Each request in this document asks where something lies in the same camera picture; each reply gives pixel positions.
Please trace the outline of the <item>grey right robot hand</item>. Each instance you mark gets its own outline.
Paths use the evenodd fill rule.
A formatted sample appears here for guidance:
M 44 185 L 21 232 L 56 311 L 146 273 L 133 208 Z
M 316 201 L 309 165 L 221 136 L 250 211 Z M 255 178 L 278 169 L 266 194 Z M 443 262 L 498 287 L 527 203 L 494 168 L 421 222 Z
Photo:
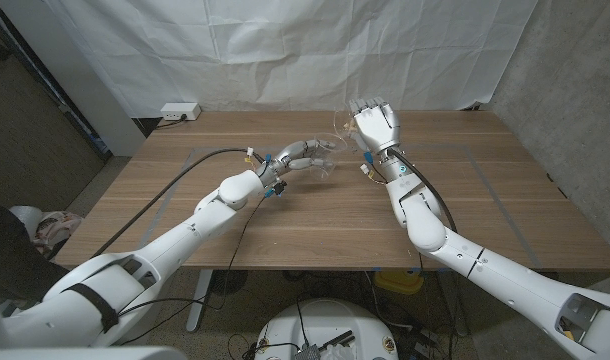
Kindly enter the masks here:
M 400 122 L 391 105 L 381 97 L 349 101 L 354 130 L 350 137 L 363 150 L 380 154 L 400 144 Z

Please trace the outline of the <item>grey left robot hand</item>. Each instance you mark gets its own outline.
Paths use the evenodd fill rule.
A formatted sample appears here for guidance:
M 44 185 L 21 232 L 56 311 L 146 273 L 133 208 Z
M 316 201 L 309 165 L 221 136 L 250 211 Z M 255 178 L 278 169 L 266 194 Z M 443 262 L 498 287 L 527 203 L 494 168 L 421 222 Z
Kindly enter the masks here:
M 279 179 L 290 171 L 310 169 L 314 178 L 327 179 L 335 168 L 332 154 L 338 150 L 334 142 L 311 139 L 297 141 L 285 147 L 275 157 L 265 161 L 257 175 L 267 187 L 279 182 Z

